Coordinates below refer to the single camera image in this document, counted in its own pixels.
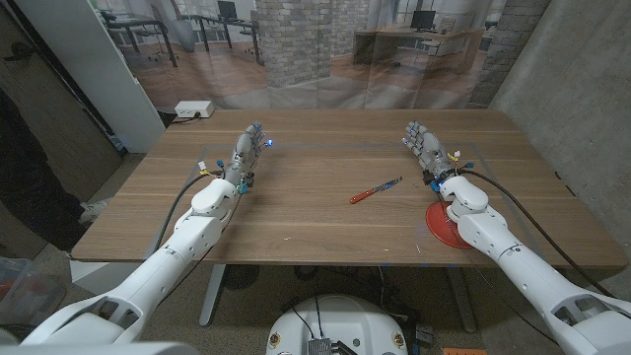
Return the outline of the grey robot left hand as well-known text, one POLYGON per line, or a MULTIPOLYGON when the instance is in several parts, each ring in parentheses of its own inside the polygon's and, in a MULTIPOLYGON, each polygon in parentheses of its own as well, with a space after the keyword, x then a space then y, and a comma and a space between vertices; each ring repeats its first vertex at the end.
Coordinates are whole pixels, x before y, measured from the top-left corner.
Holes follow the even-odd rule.
POLYGON ((237 139, 223 179, 234 185, 239 193, 244 193, 253 185, 253 171, 260 154, 272 145, 273 140, 266 138, 260 121, 248 126, 237 139))

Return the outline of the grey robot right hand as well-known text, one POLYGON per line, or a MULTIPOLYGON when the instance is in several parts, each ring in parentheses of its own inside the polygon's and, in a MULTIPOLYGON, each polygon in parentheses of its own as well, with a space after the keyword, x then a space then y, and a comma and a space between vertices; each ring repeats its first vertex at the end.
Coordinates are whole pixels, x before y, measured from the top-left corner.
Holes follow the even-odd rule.
POLYGON ((413 121, 408 123, 405 131, 407 138, 403 138, 402 143, 418 159, 424 183, 439 191, 441 185, 455 175, 453 160, 426 126, 413 121))

